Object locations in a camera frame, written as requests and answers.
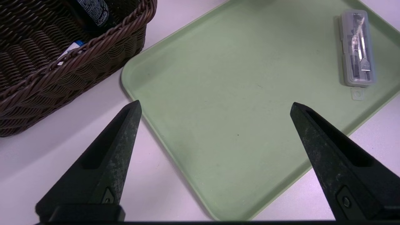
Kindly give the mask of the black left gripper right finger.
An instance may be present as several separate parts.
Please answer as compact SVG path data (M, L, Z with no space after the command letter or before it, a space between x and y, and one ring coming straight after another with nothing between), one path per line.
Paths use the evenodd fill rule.
M310 107L290 116L337 221L399 221L399 176Z

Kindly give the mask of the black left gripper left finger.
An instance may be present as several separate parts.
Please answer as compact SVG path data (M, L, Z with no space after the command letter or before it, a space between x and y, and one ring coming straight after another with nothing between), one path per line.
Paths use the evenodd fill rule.
M35 206L41 220L123 220L120 206L142 116L124 106Z

